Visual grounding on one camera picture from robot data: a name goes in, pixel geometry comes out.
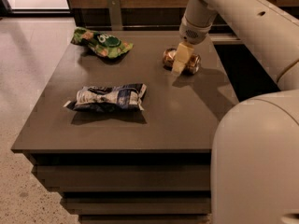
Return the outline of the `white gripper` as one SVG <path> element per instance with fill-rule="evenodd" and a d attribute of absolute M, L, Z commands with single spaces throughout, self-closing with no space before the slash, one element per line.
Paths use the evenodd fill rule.
<path fill-rule="evenodd" d="M 192 17 L 187 14 L 183 16 L 179 26 L 179 35 L 185 42 L 178 44 L 171 71 L 174 76 L 179 77 L 183 72 L 192 57 L 193 45 L 200 44 L 205 40 L 211 26 L 212 21 L 209 17 Z"/>

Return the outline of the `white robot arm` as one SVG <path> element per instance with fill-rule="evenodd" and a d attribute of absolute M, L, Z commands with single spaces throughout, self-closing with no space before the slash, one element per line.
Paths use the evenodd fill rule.
<path fill-rule="evenodd" d="M 266 0 L 189 0 L 175 74 L 217 15 L 279 90 L 239 103 L 221 120 L 211 153 L 212 224 L 298 224 L 299 21 Z"/>

